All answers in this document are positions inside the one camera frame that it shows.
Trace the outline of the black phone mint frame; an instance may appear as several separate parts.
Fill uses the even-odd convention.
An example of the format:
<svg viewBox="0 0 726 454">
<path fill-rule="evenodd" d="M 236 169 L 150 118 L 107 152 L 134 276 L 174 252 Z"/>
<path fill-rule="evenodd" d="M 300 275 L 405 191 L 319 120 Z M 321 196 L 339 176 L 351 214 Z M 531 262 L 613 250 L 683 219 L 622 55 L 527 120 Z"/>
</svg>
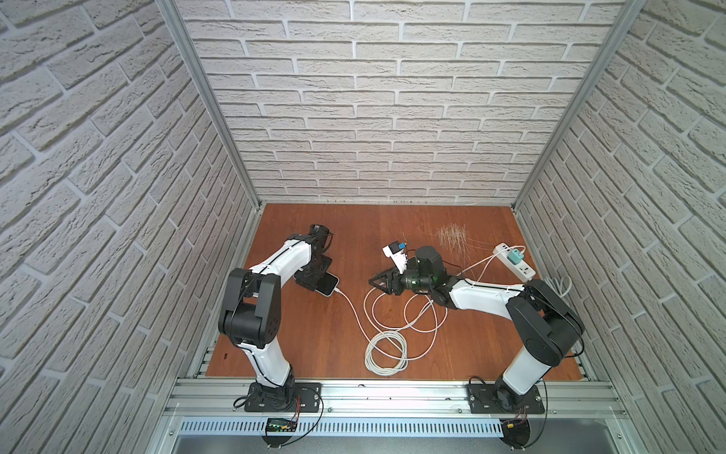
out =
<svg viewBox="0 0 726 454">
<path fill-rule="evenodd" d="M 340 280 L 330 272 L 326 272 L 318 281 L 315 291 L 325 297 L 331 297 L 336 291 Z"/>
</svg>

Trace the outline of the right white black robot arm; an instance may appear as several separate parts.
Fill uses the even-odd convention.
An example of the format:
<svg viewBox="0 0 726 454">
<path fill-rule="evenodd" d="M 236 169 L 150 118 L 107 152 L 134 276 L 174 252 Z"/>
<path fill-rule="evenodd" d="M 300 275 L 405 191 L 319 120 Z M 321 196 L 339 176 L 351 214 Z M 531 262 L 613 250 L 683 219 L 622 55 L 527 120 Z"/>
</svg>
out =
<svg viewBox="0 0 726 454">
<path fill-rule="evenodd" d="M 584 334 L 584 324 L 575 310 L 540 279 L 508 287 L 470 281 L 450 274 L 432 246 L 418 249 L 412 258 L 402 251 L 393 253 L 389 246 L 384 253 L 395 266 L 369 280 L 383 293 L 413 291 L 444 308 L 476 310 L 512 321 L 523 347 L 493 388 L 493 397 L 503 409 L 518 404 L 540 378 L 567 357 Z"/>
</svg>

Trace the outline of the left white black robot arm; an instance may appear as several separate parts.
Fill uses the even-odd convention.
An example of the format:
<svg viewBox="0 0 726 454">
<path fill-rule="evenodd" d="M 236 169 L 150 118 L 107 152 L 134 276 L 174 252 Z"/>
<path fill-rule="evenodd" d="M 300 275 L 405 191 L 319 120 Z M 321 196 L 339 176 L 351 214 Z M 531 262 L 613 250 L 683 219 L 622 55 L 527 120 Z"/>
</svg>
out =
<svg viewBox="0 0 726 454">
<path fill-rule="evenodd" d="M 277 335 L 282 321 L 282 289 L 289 279 L 308 291 L 330 297 L 340 281 L 325 255 L 333 234 L 313 224 L 306 234 L 289 236 L 266 260 L 228 275 L 219 313 L 219 333 L 247 356 L 255 372 L 249 397 L 285 409 L 296 398 L 292 365 Z"/>
</svg>

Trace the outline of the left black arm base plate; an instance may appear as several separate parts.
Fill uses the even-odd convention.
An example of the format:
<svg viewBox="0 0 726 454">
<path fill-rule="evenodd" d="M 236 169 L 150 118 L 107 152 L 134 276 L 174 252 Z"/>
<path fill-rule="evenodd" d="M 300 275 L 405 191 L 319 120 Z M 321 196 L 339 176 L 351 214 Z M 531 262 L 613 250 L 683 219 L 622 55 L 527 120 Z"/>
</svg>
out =
<svg viewBox="0 0 726 454">
<path fill-rule="evenodd" d="M 253 382 L 248 390 L 242 409 L 245 412 L 296 412 L 315 414 L 321 408 L 319 382 L 302 382 L 283 387 L 267 387 Z"/>
</svg>

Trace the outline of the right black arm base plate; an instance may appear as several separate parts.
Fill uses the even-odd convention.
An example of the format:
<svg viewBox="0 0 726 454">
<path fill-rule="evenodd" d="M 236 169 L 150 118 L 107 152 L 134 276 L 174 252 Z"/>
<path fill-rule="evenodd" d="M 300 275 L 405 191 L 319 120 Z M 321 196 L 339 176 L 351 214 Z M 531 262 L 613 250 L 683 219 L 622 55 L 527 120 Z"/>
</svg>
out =
<svg viewBox="0 0 726 454">
<path fill-rule="evenodd" d="M 467 402 L 472 414 L 545 414 L 545 399 L 536 385 L 518 395 L 503 380 L 487 383 L 478 376 L 470 378 L 466 385 Z"/>
</svg>

